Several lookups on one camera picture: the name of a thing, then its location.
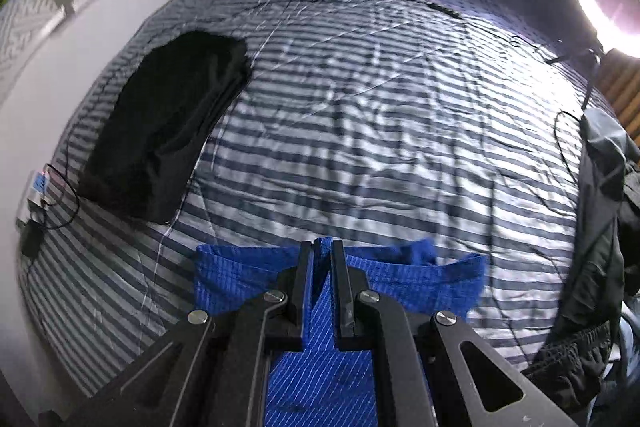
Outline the blue shorts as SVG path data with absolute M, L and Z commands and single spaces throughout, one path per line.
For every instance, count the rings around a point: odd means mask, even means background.
M 303 351 L 274 359 L 269 376 L 268 426 L 373 426 L 376 407 L 369 353 L 341 352 L 334 343 L 329 277 L 332 239 L 314 242 L 310 331 Z M 203 244 L 195 254 L 194 301 L 220 315 L 274 286 L 297 263 L 299 249 Z M 486 260 L 478 254 L 442 265 L 429 239 L 392 246 L 346 248 L 348 265 L 367 274 L 370 286 L 407 311 L 458 317 L 476 305 Z

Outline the striped bed quilt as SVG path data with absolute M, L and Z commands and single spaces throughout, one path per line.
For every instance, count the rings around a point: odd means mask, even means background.
M 101 72 L 53 160 L 84 169 L 120 89 L 191 30 L 243 39 L 252 79 L 167 225 L 51 190 L 23 291 L 63 372 L 93 393 L 186 313 L 203 243 L 433 239 L 480 254 L 469 319 L 517 367 L 555 320 L 573 258 L 584 80 L 523 0 L 171 0 Z

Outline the grey dark clothes pile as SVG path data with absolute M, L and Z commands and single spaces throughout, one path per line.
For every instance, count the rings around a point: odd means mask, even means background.
M 624 256 L 618 217 L 628 168 L 639 149 L 600 108 L 580 118 L 582 157 L 574 256 L 555 322 L 523 374 L 567 414 L 585 410 L 601 389 L 620 324 Z

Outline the black folded garment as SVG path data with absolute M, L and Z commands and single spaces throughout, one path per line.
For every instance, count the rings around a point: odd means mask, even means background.
M 249 81 L 242 39 L 190 31 L 155 48 L 122 87 L 79 195 L 119 216 L 169 222 L 209 135 Z

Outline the black charger adapter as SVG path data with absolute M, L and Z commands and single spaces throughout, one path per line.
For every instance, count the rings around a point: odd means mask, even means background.
M 32 219 L 28 220 L 20 235 L 20 253 L 22 256 L 32 261 L 38 257 L 45 231 L 46 229 L 40 222 Z

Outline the white power strip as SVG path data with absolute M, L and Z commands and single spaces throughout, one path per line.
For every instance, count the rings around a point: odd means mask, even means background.
M 25 200 L 29 208 L 43 208 L 47 204 L 47 187 L 49 175 L 46 169 L 34 170 L 30 173 Z

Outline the black light tripod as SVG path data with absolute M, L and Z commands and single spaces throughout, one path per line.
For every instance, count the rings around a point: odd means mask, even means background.
M 597 81 L 601 72 L 602 60 L 605 56 L 600 46 L 588 46 L 588 48 L 576 49 L 567 53 L 563 53 L 554 57 L 545 58 L 544 64 L 556 65 L 568 63 L 570 66 L 576 66 L 577 72 L 582 76 L 582 105 L 580 108 L 585 110 L 596 91 Z

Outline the wooden slatted bed rail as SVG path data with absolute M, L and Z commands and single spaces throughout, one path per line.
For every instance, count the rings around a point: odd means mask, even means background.
M 596 87 L 610 103 L 627 134 L 640 143 L 640 62 L 617 50 L 602 58 Z

